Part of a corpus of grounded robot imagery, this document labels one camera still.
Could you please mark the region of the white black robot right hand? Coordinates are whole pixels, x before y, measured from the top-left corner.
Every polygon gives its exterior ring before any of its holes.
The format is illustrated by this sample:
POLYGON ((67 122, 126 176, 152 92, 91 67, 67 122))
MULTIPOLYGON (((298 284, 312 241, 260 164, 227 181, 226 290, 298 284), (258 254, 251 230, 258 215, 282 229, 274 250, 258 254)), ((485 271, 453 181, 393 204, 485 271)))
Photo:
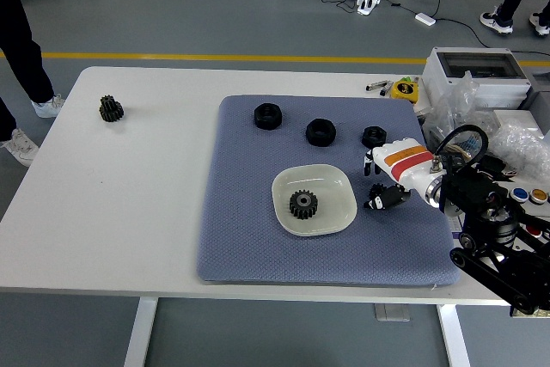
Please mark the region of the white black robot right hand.
POLYGON ((414 138, 396 140, 368 150, 364 156, 364 175, 384 172, 394 182, 392 186, 374 184, 369 192, 365 208, 386 210, 406 202, 415 190, 424 201, 437 207, 435 192, 442 171, 431 172, 434 156, 414 138))

